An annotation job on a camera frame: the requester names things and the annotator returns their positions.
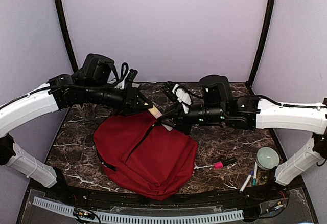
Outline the pink black highlighter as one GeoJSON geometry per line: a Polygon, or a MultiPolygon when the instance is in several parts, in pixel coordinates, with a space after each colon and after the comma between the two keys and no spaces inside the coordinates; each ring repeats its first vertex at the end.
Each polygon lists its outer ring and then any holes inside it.
{"type": "Polygon", "coordinates": [[[221,161],[218,161],[218,162],[214,163],[214,168],[215,169],[221,169],[224,166],[235,163],[236,161],[237,161],[237,159],[235,157],[227,158],[227,159],[224,159],[224,160],[221,160],[221,161]]]}

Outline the black right frame post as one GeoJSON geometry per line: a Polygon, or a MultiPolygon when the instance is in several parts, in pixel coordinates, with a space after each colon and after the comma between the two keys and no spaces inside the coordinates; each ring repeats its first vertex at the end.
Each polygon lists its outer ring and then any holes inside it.
{"type": "Polygon", "coordinates": [[[246,82],[246,86],[248,89],[252,89],[256,75],[259,70],[259,66],[261,63],[262,55],[264,52],[264,47],[266,44],[266,40],[267,40],[269,28],[270,28],[274,3],[275,3],[275,0],[267,0],[267,6],[266,6],[266,10],[265,10],[265,16],[264,16],[263,26],[262,26],[262,30],[261,30],[261,34],[260,34],[260,38],[259,38],[258,47],[257,47],[256,53],[255,53],[255,57],[253,60],[249,78],[246,82]]]}

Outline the black front frame rail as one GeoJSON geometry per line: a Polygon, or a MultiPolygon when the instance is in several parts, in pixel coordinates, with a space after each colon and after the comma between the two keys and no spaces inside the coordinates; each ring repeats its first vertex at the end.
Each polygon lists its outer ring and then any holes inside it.
{"type": "Polygon", "coordinates": [[[60,195],[31,182],[18,223],[318,223],[302,180],[151,198],[68,186],[60,195]]]}

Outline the white blue marker pen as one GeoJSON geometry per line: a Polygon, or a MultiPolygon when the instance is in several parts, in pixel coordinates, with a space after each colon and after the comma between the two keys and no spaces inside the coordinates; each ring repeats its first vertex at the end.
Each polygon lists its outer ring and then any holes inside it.
{"type": "Polygon", "coordinates": [[[246,186],[248,185],[250,179],[252,178],[252,175],[249,174],[246,178],[246,180],[244,181],[243,185],[241,186],[241,188],[239,189],[239,193],[243,193],[244,189],[246,188],[246,186]]]}

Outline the black frame post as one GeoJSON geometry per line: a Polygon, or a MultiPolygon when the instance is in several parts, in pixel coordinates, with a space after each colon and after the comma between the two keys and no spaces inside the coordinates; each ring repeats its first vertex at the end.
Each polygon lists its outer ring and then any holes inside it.
{"type": "Polygon", "coordinates": [[[71,65],[73,72],[75,72],[78,70],[78,64],[77,64],[75,53],[73,50],[71,38],[70,38],[70,35],[68,32],[63,2],[62,2],[62,0],[54,0],[54,1],[55,1],[55,6],[56,6],[57,16],[58,16],[58,20],[59,20],[60,29],[61,29],[61,34],[62,34],[64,45],[66,48],[66,52],[68,55],[69,63],[71,65]]]}
{"type": "Polygon", "coordinates": [[[267,6],[266,6],[266,10],[265,10],[265,16],[264,16],[263,26],[262,26],[262,30],[261,30],[261,34],[260,34],[260,38],[259,38],[258,47],[257,47],[256,53],[255,53],[255,57],[253,60],[249,78],[246,82],[246,86],[248,89],[252,89],[256,75],[259,70],[259,66],[261,63],[262,55],[264,52],[264,47],[266,44],[266,40],[267,40],[269,28],[270,28],[274,3],[275,3],[275,0],[267,0],[267,6]]]}

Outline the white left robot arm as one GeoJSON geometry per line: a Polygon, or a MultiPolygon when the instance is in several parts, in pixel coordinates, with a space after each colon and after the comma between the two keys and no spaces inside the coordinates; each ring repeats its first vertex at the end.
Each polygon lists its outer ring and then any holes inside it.
{"type": "Polygon", "coordinates": [[[28,179],[51,189],[60,201],[68,201],[72,190],[62,172],[27,153],[35,139],[49,138],[37,119],[52,116],[74,105],[94,104],[112,108],[126,114],[152,108],[151,102],[134,87],[137,71],[123,63],[118,72],[115,61],[109,57],[90,53],[82,67],[73,74],[62,74],[49,79],[38,88],[1,106],[1,165],[17,170],[28,179]]]}

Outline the white teal marker pen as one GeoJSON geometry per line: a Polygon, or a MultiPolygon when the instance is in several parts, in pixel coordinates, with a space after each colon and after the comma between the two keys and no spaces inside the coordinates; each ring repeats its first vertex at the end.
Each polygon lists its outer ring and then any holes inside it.
{"type": "Polygon", "coordinates": [[[254,164],[254,170],[253,170],[253,180],[252,180],[252,185],[253,186],[256,186],[257,171],[258,171],[258,164],[257,164],[257,162],[255,162],[255,164],[254,164]]]}

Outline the white mug with coral print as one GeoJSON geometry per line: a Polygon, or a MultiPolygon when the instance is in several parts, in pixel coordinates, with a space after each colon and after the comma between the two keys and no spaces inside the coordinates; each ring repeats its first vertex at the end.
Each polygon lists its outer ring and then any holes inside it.
{"type": "Polygon", "coordinates": [[[85,121],[98,120],[96,116],[96,104],[86,103],[80,106],[80,116],[85,121]]]}

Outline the round glass jar lid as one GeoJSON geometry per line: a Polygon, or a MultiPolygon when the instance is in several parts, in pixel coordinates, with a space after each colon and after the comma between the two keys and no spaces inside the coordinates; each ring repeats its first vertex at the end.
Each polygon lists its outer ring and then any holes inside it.
{"type": "Polygon", "coordinates": [[[262,147],[256,153],[256,162],[262,170],[271,170],[279,165],[278,153],[270,147],[262,147]]]}

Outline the red student backpack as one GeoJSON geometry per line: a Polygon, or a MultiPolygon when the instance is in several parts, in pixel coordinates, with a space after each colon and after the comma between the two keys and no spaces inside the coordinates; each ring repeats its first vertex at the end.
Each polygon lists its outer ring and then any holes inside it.
{"type": "Polygon", "coordinates": [[[165,200],[192,177],[197,142],[177,130],[167,131],[148,112],[110,116],[93,141],[105,174],[144,197],[165,200]]]}

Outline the black left frame post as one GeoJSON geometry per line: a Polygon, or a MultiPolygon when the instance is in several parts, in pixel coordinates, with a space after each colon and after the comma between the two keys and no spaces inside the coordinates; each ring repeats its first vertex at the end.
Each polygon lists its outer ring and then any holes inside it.
{"type": "Polygon", "coordinates": [[[78,64],[77,64],[75,53],[73,50],[71,38],[70,38],[70,35],[68,32],[63,2],[62,2],[62,0],[54,0],[54,1],[55,1],[55,6],[56,6],[57,16],[58,16],[58,20],[59,20],[60,29],[61,29],[61,34],[62,34],[64,45],[66,48],[66,52],[68,55],[69,63],[71,65],[73,72],[75,72],[78,70],[78,64]]]}

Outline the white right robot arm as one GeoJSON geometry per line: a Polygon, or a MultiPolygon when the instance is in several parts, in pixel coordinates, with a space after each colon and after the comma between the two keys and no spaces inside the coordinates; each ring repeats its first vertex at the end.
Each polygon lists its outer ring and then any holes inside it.
{"type": "Polygon", "coordinates": [[[273,167],[273,180],[261,188],[263,199],[274,199],[281,186],[326,162],[326,101],[306,104],[277,102],[264,95],[235,97],[228,78],[220,75],[201,78],[199,87],[201,95],[196,95],[181,84],[166,82],[162,91],[173,105],[159,120],[185,134],[194,125],[277,130],[287,160],[273,167]]]}

